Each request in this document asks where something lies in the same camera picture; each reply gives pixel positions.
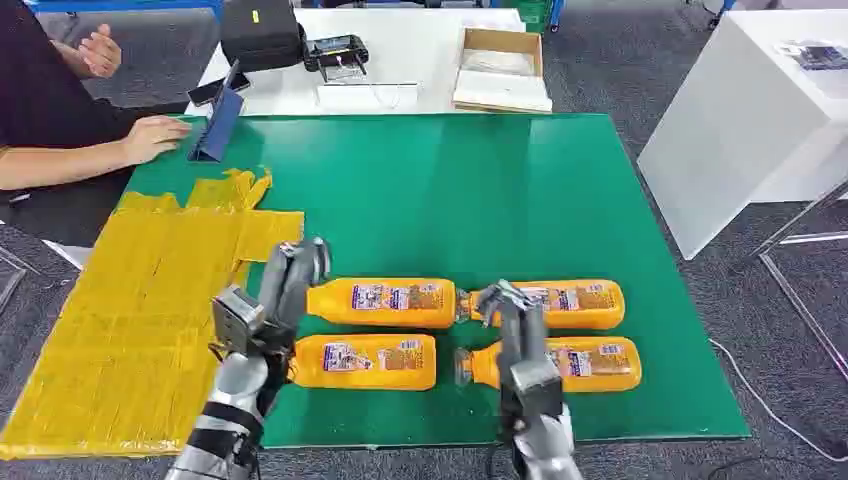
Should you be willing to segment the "person's left hand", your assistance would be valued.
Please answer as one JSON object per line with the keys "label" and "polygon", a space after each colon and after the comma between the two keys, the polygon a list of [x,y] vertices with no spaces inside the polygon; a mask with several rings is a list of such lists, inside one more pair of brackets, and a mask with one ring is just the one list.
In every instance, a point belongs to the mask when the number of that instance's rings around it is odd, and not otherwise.
{"label": "person's left hand", "polygon": [[111,27],[101,24],[77,48],[83,78],[111,78],[122,64],[122,50],[112,38]]}

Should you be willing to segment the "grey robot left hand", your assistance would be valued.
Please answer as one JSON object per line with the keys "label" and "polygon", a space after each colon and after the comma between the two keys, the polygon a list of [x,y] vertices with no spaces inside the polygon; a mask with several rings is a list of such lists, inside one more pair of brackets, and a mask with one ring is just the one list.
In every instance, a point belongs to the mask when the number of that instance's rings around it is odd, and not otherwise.
{"label": "grey robot left hand", "polygon": [[300,321],[306,315],[307,293],[325,283],[330,270],[330,247],[321,237],[297,244],[282,242],[272,248],[259,292],[265,320],[258,339],[266,354],[288,355],[293,350]]}

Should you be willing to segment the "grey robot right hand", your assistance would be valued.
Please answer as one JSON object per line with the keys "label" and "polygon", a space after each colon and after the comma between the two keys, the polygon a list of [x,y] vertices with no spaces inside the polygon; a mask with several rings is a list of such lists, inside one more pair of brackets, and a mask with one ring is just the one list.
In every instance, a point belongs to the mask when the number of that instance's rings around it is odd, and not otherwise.
{"label": "grey robot right hand", "polygon": [[489,324],[501,320],[501,352],[496,359],[506,411],[546,413],[562,410],[562,376],[547,355],[548,328],[539,300],[506,280],[479,294],[475,310]]}

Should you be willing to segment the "person's right hand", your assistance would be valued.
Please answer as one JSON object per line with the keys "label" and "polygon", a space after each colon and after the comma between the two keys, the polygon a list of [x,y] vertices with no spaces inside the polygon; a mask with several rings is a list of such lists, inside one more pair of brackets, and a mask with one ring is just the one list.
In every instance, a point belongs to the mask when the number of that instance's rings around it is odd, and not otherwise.
{"label": "person's right hand", "polygon": [[122,154],[129,165],[148,163],[164,152],[175,150],[191,130],[189,123],[177,118],[140,118],[120,141]]}

